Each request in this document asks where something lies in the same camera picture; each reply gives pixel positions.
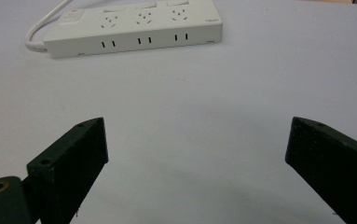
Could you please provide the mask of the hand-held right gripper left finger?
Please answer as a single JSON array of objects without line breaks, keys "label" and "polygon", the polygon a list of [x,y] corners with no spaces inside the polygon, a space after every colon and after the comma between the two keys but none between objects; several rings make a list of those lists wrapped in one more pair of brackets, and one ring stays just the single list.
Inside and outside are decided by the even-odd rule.
[{"label": "hand-held right gripper left finger", "polygon": [[104,119],[75,125],[27,164],[27,182],[42,224],[69,224],[105,164]]}]

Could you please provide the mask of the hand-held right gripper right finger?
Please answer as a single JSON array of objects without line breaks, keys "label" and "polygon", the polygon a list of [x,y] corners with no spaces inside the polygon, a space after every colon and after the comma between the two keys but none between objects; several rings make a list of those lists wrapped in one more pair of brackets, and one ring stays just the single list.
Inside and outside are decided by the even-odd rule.
[{"label": "hand-held right gripper right finger", "polygon": [[315,120],[294,117],[285,161],[346,224],[357,224],[357,141]]}]

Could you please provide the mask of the white power strip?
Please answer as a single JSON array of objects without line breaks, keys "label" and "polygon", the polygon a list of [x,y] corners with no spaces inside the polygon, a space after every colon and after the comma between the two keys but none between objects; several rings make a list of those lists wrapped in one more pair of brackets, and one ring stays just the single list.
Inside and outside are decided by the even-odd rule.
[{"label": "white power strip", "polygon": [[73,9],[43,37],[53,58],[158,49],[222,40],[213,0],[164,0]]}]

